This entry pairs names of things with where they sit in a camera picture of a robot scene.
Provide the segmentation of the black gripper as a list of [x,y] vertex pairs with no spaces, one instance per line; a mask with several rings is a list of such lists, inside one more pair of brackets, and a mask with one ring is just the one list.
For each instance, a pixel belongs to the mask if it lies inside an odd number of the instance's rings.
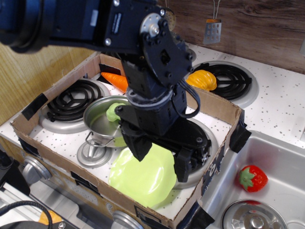
[[205,162],[208,139],[200,126],[180,117],[169,100],[160,109],[143,110],[132,105],[115,109],[121,118],[122,136],[133,156],[141,162],[153,144],[174,155],[174,170],[179,182],[187,182],[192,170]]

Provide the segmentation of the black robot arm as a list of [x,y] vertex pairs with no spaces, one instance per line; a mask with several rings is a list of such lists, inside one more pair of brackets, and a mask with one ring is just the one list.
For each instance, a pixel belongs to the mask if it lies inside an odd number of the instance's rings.
[[206,162],[207,139],[186,113],[185,81],[192,54],[169,30],[165,9],[154,0],[3,0],[0,41],[17,53],[48,45],[83,47],[119,55],[128,81],[129,104],[118,106],[125,143],[138,160],[152,144],[174,152],[174,170],[186,182]]

